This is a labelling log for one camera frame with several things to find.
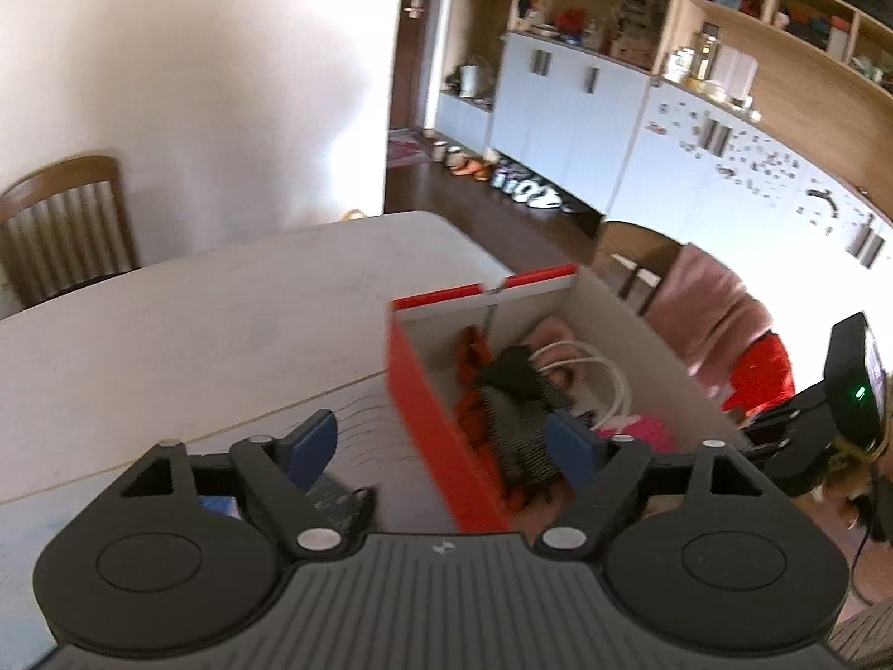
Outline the white red cardboard box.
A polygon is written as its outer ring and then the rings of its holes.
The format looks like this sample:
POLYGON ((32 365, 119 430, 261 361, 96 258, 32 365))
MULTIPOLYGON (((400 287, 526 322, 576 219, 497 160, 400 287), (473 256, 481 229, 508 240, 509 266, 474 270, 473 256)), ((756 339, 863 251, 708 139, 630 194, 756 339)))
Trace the white red cardboard box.
POLYGON ((743 442, 687 367, 590 271, 574 266, 393 301, 387 387, 462 533, 501 533, 561 484, 549 414, 692 449, 743 442))

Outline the wooden door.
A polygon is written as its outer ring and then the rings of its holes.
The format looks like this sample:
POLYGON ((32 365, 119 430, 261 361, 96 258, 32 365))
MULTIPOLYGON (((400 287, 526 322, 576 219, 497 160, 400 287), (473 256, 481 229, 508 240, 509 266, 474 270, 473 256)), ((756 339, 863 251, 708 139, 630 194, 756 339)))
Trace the wooden door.
POLYGON ((391 130, 417 130, 423 125, 441 4, 442 0, 400 0, 393 51, 391 130))

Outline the orange red cloth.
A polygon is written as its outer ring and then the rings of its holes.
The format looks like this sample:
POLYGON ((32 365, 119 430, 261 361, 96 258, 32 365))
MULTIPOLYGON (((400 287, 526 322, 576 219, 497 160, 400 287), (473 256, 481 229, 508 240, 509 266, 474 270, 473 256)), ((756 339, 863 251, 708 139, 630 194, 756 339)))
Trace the orange red cloth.
POLYGON ((454 345, 454 373, 462 391, 459 401, 455 403, 454 419, 483 466, 484 473, 497 486, 502 506, 510 516, 515 516, 527 504, 527 495, 522 489, 510 487, 504 480, 495 454, 486 405, 476 383, 483 369, 491 363, 491 348, 487 346, 483 331, 477 325, 463 328, 454 345))

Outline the red cloth on chair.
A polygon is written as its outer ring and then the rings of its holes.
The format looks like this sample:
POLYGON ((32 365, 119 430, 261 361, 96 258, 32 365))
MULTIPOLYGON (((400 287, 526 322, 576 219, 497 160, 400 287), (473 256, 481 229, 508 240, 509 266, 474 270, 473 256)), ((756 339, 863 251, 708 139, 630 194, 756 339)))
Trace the red cloth on chair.
POLYGON ((767 331, 738 357, 728 386, 731 393, 722 401, 725 413, 749 418, 795 396, 795 381, 789 353, 781 337, 767 331))

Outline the red patterned doormat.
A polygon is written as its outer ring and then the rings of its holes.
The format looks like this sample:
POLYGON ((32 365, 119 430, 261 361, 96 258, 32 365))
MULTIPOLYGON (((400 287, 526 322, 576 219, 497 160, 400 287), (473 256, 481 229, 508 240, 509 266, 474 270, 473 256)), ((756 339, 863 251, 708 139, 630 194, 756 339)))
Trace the red patterned doormat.
POLYGON ((419 141, 413 133, 392 133, 387 139, 386 168, 404 168, 427 164, 430 149, 427 142, 419 141))

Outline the pink wool hat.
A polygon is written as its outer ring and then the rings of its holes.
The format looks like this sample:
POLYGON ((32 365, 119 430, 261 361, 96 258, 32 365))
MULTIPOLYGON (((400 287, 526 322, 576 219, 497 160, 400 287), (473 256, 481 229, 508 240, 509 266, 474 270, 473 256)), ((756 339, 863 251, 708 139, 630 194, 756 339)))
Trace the pink wool hat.
POLYGON ((557 389, 574 386, 584 352, 575 345, 574 331, 555 316, 542 319, 521 341, 530 350, 531 366, 557 389))

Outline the wooden chair at wall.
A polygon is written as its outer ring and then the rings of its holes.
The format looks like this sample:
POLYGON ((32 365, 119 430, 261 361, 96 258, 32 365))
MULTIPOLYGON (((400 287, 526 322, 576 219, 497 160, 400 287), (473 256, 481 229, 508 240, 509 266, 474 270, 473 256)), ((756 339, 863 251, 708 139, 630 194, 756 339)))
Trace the wooden chair at wall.
POLYGON ((115 157, 87 154, 2 192, 2 269, 24 309, 141 266, 115 157))

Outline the wooden chair with scarf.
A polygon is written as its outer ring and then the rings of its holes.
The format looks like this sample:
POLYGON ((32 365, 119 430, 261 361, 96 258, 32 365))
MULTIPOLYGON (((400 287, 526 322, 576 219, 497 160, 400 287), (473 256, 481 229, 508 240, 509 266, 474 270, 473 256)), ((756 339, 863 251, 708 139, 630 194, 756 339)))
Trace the wooden chair with scarf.
POLYGON ((617 298, 644 316, 681 251, 680 242, 648 227, 602 221, 590 268, 617 298))

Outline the pink fringed scarf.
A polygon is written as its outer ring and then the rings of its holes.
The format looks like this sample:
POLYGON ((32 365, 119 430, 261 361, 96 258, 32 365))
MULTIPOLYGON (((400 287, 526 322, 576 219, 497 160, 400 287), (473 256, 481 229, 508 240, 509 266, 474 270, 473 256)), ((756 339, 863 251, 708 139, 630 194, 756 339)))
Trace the pink fringed scarf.
POLYGON ((644 318, 710 398, 727 386, 749 346, 774 325, 742 279, 693 243, 681 248, 644 318))

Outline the pink fuzzy plush pouch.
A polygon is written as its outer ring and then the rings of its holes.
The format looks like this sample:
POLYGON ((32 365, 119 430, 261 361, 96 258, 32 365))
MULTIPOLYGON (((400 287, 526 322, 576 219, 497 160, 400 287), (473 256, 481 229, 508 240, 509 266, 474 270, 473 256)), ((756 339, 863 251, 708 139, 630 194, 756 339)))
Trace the pink fuzzy plush pouch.
POLYGON ((674 433, 660 419, 642 414, 619 414, 604 425, 592 428, 600 439, 612 440, 616 436, 630 436, 648 443, 657 454, 672 454, 678 449, 674 433))

